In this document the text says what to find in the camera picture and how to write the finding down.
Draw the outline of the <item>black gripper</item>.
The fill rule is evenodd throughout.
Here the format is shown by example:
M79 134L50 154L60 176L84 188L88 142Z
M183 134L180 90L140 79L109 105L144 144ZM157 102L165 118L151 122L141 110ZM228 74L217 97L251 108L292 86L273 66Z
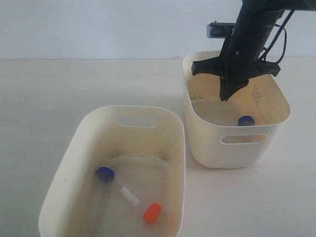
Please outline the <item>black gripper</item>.
M248 79L277 76L280 66L276 62L259 59L267 38L232 35L224 40L220 55L191 66L192 75L212 74L220 77L221 101L228 101L237 91L248 85Z

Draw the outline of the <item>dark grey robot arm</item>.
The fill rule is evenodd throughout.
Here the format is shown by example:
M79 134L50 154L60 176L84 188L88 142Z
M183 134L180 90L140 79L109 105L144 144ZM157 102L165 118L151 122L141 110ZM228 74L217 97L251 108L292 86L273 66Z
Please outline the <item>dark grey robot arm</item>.
M220 78L219 97L229 100L249 79L280 72L266 56L295 11L314 11L314 0L244 0L235 23L211 22L207 37L224 39L219 56L194 61L191 72Z

